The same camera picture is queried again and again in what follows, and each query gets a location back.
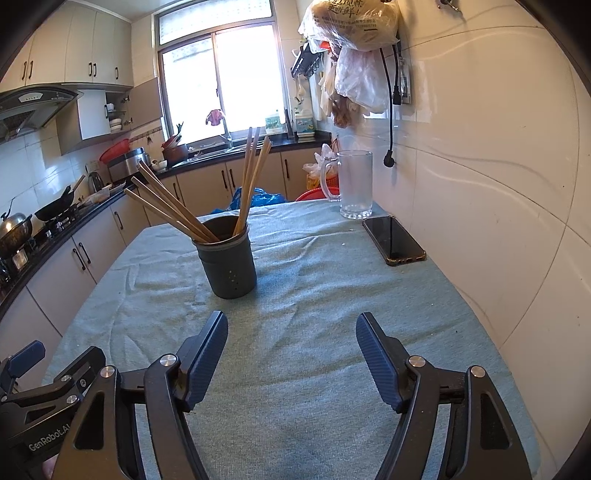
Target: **range hood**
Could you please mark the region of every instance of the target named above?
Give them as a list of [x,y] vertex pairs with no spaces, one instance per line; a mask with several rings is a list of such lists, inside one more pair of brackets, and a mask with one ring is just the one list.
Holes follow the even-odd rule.
[[44,127],[79,92],[56,85],[35,85],[0,96],[0,144]]

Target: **bowl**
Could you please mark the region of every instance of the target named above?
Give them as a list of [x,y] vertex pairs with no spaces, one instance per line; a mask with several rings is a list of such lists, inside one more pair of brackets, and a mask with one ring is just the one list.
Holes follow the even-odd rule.
[[168,162],[168,167],[174,167],[177,163],[184,162],[189,158],[189,148],[187,144],[165,148],[162,150],[162,155]]

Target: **phone screen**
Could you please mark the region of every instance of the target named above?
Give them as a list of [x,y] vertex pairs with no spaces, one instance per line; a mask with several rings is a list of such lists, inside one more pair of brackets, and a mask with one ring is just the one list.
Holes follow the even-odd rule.
[[368,218],[363,221],[363,226],[388,265],[416,262],[427,258],[425,250],[394,217]]

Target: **table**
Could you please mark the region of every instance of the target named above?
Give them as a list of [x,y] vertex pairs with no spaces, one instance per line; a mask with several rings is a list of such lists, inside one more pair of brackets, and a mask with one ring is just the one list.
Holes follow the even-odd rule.
[[[387,335],[436,367],[485,367],[537,472],[524,403],[470,307],[429,259],[387,266],[361,223],[338,210],[326,200],[252,209],[258,285],[237,300],[213,295],[186,236],[168,225],[146,229],[78,312],[46,382],[89,345],[121,371],[145,368],[222,310],[226,348],[187,416],[210,478],[373,479],[398,416],[381,401],[355,338],[357,316],[372,312]],[[139,416],[146,473],[159,478],[145,410]],[[446,430],[440,415],[423,478],[437,477]]]

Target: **window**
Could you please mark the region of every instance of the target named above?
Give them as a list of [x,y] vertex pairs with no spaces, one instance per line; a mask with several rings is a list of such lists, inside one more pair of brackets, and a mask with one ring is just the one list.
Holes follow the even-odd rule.
[[[270,0],[203,0],[161,15],[157,29],[170,133],[184,122],[183,142],[205,146],[244,138],[275,111],[284,118]],[[206,124],[217,109],[225,122]]]

